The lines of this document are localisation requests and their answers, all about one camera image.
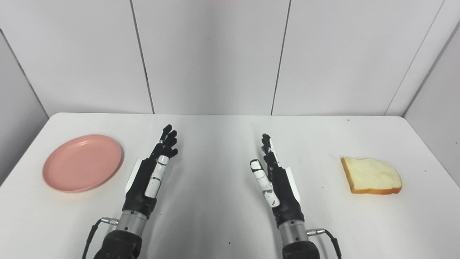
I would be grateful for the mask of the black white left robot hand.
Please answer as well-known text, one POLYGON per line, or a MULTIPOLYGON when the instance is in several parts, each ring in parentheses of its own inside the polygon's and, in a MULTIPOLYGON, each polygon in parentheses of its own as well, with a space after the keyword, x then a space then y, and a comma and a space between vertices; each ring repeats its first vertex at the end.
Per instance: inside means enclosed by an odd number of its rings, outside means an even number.
POLYGON ((142 160, 134 181, 125 194, 123 211, 133 210, 149 219, 156 206, 157 198, 146 196, 145 191, 160 156, 172 158, 178 154, 178 149, 173 149, 177 142, 177 131, 174 131, 170 124, 163 128, 160 140, 156 143, 150 156, 142 160))

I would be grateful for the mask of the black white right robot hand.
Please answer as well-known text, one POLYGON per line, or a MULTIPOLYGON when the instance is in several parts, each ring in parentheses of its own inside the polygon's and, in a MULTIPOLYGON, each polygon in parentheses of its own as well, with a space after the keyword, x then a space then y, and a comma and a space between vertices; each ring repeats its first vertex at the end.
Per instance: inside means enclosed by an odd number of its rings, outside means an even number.
POLYGON ((263 168, 258 159, 250 161, 250 168, 264 199, 272 209, 277 226, 290 221, 304 222, 304 214, 294 195, 288 171, 281 166, 270 135, 262 134, 261 141, 267 169, 263 168))

